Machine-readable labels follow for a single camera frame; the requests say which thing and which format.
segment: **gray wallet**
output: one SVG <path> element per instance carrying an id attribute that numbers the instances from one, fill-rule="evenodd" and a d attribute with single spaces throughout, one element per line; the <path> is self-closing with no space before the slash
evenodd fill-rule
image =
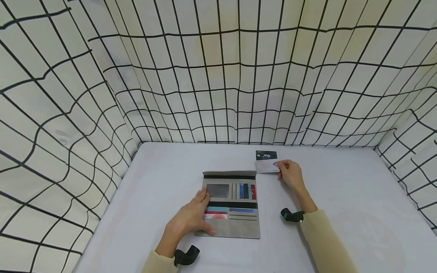
<path id="1" fill-rule="evenodd" d="M 203 172 L 211 198 L 204 219 L 215 237 L 260 238 L 256 171 Z M 197 231 L 196 236 L 209 236 Z"/>

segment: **white fabric wall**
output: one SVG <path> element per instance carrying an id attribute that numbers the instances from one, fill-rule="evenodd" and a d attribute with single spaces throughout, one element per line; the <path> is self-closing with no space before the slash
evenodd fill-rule
<path id="1" fill-rule="evenodd" d="M 0 3 L 0 270 L 71 272 L 147 141 L 376 148 L 437 232 L 435 0 Z"/>

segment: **right hand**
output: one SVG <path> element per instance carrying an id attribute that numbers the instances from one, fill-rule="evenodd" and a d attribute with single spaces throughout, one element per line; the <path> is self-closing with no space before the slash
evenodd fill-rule
<path id="1" fill-rule="evenodd" d="M 279 179 L 283 180 L 292 190 L 305 189 L 302 170 L 298 163 L 287 160 L 277 162 L 279 167 Z"/>

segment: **table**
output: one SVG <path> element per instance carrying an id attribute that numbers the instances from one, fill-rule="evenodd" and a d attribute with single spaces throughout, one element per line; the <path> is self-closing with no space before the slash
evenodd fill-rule
<path id="1" fill-rule="evenodd" d="M 165 224 L 202 185 L 202 171 L 255 170 L 255 151 L 297 161 L 306 187 L 348 249 L 359 272 L 432 272 L 437 238 L 371 149 L 145 143 L 136 154 L 75 272 L 140 272 Z M 299 210 L 277 174 L 257 174 L 257 239 L 187 235 L 179 249 L 201 251 L 179 272 L 316 272 L 297 224 Z"/>

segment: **black card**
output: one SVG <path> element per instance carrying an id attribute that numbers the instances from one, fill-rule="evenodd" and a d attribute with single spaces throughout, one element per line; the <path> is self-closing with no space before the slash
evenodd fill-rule
<path id="1" fill-rule="evenodd" d="M 277 159 L 275 151 L 257 151 L 257 160 Z"/>

